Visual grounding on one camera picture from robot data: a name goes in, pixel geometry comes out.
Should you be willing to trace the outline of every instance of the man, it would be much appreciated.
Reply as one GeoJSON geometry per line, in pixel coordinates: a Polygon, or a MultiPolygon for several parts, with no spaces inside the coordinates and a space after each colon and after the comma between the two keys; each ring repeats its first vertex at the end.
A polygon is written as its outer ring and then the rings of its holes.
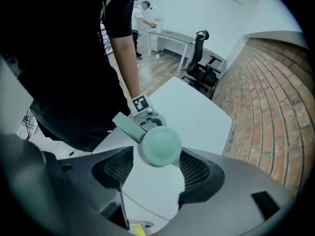
{"type": "MultiPolygon", "coordinates": [[[[131,98],[140,94],[131,36],[133,0],[111,0],[105,28],[131,98]]],[[[100,44],[101,0],[2,0],[0,52],[16,57],[18,79],[46,137],[93,151],[130,113],[100,44]]]]}
{"type": "Polygon", "coordinates": [[[155,26],[155,24],[147,21],[142,15],[142,11],[146,10],[148,8],[150,8],[150,2],[143,1],[138,7],[135,7],[132,10],[132,16],[131,16],[132,38],[133,38],[134,48],[136,50],[137,60],[142,60],[142,58],[141,58],[142,54],[137,52],[137,42],[138,42],[138,36],[139,36],[139,30],[140,30],[141,22],[147,24],[151,28],[153,28],[155,26]]]}

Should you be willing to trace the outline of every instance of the office chair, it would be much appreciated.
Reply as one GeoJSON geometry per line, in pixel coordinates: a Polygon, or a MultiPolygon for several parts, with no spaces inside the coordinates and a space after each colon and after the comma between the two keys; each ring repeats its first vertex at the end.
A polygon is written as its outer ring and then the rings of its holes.
{"type": "Polygon", "coordinates": [[[202,58],[203,42],[209,38],[209,33],[206,30],[201,30],[196,34],[197,36],[195,41],[195,52],[193,54],[192,61],[190,62],[186,69],[188,75],[192,76],[194,79],[189,78],[187,76],[183,76],[182,79],[188,79],[190,81],[189,85],[191,85],[195,89],[203,88],[206,91],[208,91],[208,88],[203,85],[206,84],[207,86],[215,90],[215,87],[217,86],[218,83],[217,75],[215,72],[217,73],[221,72],[216,68],[212,67],[211,65],[215,60],[218,60],[220,62],[221,60],[211,56],[212,59],[205,66],[198,64],[198,62],[200,62],[202,58]]]}

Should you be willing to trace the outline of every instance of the yellow label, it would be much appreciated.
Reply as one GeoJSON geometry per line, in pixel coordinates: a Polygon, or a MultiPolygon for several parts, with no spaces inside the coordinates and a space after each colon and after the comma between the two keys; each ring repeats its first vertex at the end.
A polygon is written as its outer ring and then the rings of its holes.
{"type": "Polygon", "coordinates": [[[146,236],[146,233],[142,229],[141,225],[138,223],[131,223],[131,226],[133,227],[134,231],[138,236],[146,236]]]}

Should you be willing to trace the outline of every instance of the white desk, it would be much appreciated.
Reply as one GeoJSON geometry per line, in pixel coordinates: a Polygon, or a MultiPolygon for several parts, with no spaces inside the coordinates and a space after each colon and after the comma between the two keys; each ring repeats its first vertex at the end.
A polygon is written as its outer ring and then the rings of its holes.
{"type": "MultiPolygon", "coordinates": [[[[232,120],[207,97],[173,77],[150,99],[156,111],[164,116],[167,126],[177,131],[184,147],[222,154],[232,120]]],[[[184,191],[184,178],[180,170],[173,165],[154,168],[145,164],[139,157],[136,143],[118,128],[100,143],[94,153],[124,146],[135,146],[135,149],[133,169],[123,186],[123,192],[145,209],[164,218],[163,221],[172,219],[178,211],[178,195],[184,191]]],[[[124,196],[127,217],[139,220],[140,208],[137,218],[133,218],[133,212],[128,208],[135,204],[130,202],[124,196]]],[[[147,221],[145,209],[143,221],[147,221]]]]}
{"type": "Polygon", "coordinates": [[[177,33],[177,32],[173,32],[173,31],[170,31],[170,30],[163,30],[161,33],[156,33],[156,32],[150,32],[149,31],[149,32],[147,32],[147,34],[148,34],[149,57],[151,56],[151,36],[152,35],[153,36],[157,36],[157,37],[161,37],[161,38],[164,39],[163,40],[162,51],[164,51],[165,40],[166,39],[170,39],[170,40],[173,40],[173,41],[176,41],[178,43],[181,43],[181,44],[185,45],[184,51],[183,51],[183,54],[182,54],[182,58],[181,58],[181,62],[179,63],[179,66],[178,66],[178,70],[181,70],[183,62],[184,62],[184,59],[185,59],[185,56],[186,56],[188,45],[191,44],[192,42],[194,42],[195,39],[193,37],[189,37],[189,36],[186,36],[186,35],[183,35],[183,34],[180,34],[180,33],[177,33]]]}

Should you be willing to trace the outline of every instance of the mint green ball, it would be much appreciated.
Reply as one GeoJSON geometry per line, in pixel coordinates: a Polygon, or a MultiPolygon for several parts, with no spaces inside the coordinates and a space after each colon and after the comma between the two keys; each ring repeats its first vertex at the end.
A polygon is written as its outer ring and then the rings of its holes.
{"type": "Polygon", "coordinates": [[[182,142],[173,129],[158,126],[151,129],[142,141],[143,155],[155,166],[174,163],[182,152],[182,142]]]}

